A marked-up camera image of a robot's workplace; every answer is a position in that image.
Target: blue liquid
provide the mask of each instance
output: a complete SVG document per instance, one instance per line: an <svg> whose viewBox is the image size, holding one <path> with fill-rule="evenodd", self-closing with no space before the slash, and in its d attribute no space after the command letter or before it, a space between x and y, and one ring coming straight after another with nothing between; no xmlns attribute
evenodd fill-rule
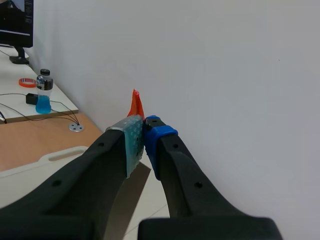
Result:
<svg viewBox="0 0 320 240"><path fill-rule="evenodd" d="M50 98L48 96L39 95L35 110L39 114L48 114L51 112Z"/></svg>

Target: white desk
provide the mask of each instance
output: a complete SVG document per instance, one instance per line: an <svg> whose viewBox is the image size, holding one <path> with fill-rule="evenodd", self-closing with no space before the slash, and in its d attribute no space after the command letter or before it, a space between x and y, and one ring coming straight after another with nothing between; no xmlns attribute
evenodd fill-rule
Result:
<svg viewBox="0 0 320 240"><path fill-rule="evenodd" d="M14 48L2 47L0 50L7 53L10 56L17 56L18 53ZM18 80L21 78L31 78L37 79L37 74L27 65L17 65L13 64L7 55L0 52L0 94L37 94L37 89L22 87L18 84ZM52 101L58 101L65 104L69 109L78 112L78 108L68 99L68 97L59 89L59 87L54 84L52 94L50 99ZM0 96L0 103L5 104L23 115L30 117L32 119L41 119L43 117L48 117L48 115L39 114L36 111L36 106L26 104L26 97L23 95L5 95ZM66 109L60 103L51 103L52 109L58 112L69 113L69 110ZM17 112L8 109L0 105L0 111L3 113L4 117L7 119L8 123L10 122L20 122L25 121L26 119L18 114Z"/></svg>

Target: red object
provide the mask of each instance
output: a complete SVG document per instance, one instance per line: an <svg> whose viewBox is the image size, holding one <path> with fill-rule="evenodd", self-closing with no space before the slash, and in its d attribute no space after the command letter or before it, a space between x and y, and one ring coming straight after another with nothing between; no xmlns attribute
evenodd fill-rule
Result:
<svg viewBox="0 0 320 240"><path fill-rule="evenodd" d="M36 87L36 80L31 78L21 78L19 79L19 85L24 88L35 88Z"/></svg>
<svg viewBox="0 0 320 240"><path fill-rule="evenodd" d="M140 115L142 119L145 120L145 114L140 100L140 94L135 89L133 89L131 109L128 113L128 117L132 115Z"/></svg>

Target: black cable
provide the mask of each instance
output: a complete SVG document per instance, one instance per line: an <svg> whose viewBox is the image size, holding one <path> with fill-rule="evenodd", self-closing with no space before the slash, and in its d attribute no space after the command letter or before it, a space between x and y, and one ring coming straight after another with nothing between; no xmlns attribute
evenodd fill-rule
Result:
<svg viewBox="0 0 320 240"><path fill-rule="evenodd" d="M0 96L5 96L5 95L23 95L23 96L27 96L23 93L4 93L4 94L0 94Z"/></svg>
<svg viewBox="0 0 320 240"><path fill-rule="evenodd" d="M7 55L8 57L10 57L9 54L6 54L4 51L0 50L0 52L2 52L3 54Z"/></svg>
<svg viewBox="0 0 320 240"><path fill-rule="evenodd" d="M0 115L2 116L2 118L4 119L4 123L7 124L7 119L5 118L5 116L2 114L2 112L0 111Z"/></svg>
<svg viewBox="0 0 320 240"><path fill-rule="evenodd" d="M5 96L5 95L23 95L23 96L27 96L26 94L23 94L23 93L3 93L3 94L0 94L0 96ZM66 114L66 113L64 113L64 112L56 111L56 110L51 109L52 111L54 111L54 112L56 112L56 113L64 114L64 115L66 115L66 116L69 116L72 120L75 121L75 123L76 123L77 125L80 124L77 116L75 115L75 113L74 113L70 108L68 108L66 105L64 105L62 102L60 102L60 101L52 101L52 100L50 100L50 102L62 104L66 109L68 109L68 110L73 114L73 116L75 117L75 119L74 119L70 114Z"/></svg>
<svg viewBox="0 0 320 240"><path fill-rule="evenodd" d="M77 123L77 125L80 125L78 119L74 119L70 114L66 114L66 113L64 113L64 112L62 112L62 111L56 111L56 110L54 110L54 109L52 109L52 108L51 108L51 111L54 111L54 112L59 113L59 114L66 115L66 116L70 117L72 120L74 120L74 121Z"/></svg>
<svg viewBox="0 0 320 240"><path fill-rule="evenodd" d="M42 120L45 120L45 119L67 119L67 120L70 120L70 121L74 122L75 124L78 124L76 121L71 120L70 118L58 117L58 116L57 116L57 117L54 117L54 116L52 116L52 117L45 117L45 118L42 118L42 119L35 119L35 120L34 120L34 119L31 119L31 118L23 115L21 112L18 112L17 110L13 109L12 107L9 107L9 106L7 106L7 105L4 105L3 103L0 103L0 105L6 107L6 108L8 108L8 109L11 109L12 111L15 111L16 113L18 113L18 114L20 114L21 116L25 117L25 118L28 119L29 121L33 121L33 122L42 121Z"/></svg>
<svg viewBox="0 0 320 240"><path fill-rule="evenodd" d="M72 111L70 108L68 108L68 107L67 107L66 105L64 105L62 102L60 102L60 101L52 101L52 100L50 100L50 102L62 104L66 109L68 109L68 110L73 114L73 116L75 117L76 121L78 122L77 124L78 124L78 125L80 124L77 116L76 116L75 113L74 113L74 111Z"/></svg>

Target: white handle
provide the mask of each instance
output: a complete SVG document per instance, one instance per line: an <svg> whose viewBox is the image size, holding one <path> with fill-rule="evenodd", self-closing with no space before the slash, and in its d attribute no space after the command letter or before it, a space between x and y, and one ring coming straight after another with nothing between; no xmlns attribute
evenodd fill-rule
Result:
<svg viewBox="0 0 320 240"><path fill-rule="evenodd" d="M68 149L64 149L61 151L56 151L53 153L49 153L47 155L44 155L43 157L41 157L39 159L39 163L49 163L49 162L55 162L61 159L66 159L69 157L73 157L76 155L81 155L83 154L86 150L88 149L88 147L86 146L75 146L75 147L71 147Z"/></svg>

